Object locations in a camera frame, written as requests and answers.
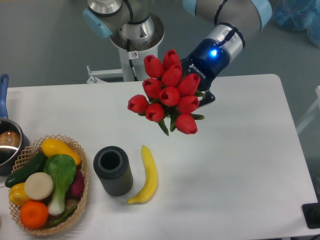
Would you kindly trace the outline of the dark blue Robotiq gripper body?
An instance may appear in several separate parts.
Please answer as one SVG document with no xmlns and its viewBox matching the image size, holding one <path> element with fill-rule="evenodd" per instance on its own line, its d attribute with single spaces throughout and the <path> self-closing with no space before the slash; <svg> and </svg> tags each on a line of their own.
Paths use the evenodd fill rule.
<svg viewBox="0 0 320 240">
<path fill-rule="evenodd" d="M 210 89 L 213 80 L 243 50 L 245 39 L 240 31 L 229 23 L 217 25 L 209 35 L 181 60 L 184 73 L 200 77 L 199 91 Z"/>
</svg>

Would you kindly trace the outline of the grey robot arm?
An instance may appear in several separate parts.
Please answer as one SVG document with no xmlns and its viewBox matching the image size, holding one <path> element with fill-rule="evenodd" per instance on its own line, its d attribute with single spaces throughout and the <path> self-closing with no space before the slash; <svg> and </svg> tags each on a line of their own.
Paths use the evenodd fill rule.
<svg viewBox="0 0 320 240">
<path fill-rule="evenodd" d="M 182 60 L 183 72 L 200 76 L 201 106 L 215 100 L 213 80 L 260 32 L 272 16 L 267 0 L 185 0 L 184 9 L 214 25 L 213 30 Z M 83 11 L 88 26 L 118 48 L 126 82 L 147 78 L 144 58 L 158 53 L 165 34 L 161 19 L 145 0 L 90 0 Z"/>
</svg>

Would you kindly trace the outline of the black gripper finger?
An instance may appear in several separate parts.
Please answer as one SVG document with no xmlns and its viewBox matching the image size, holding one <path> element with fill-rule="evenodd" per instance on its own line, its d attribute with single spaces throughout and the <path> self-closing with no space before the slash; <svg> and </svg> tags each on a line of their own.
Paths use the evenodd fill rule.
<svg viewBox="0 0 320 240">
<path fill-rule="evenodd" d="M 216 100 L 215 95 L 211 91 L 206 90 L 204 92 L 204 97 L 199 101 L 198 107 L 201 108 L 201 107 L 207 106 L 213 103 L 215 100 Z"/>
</svg>

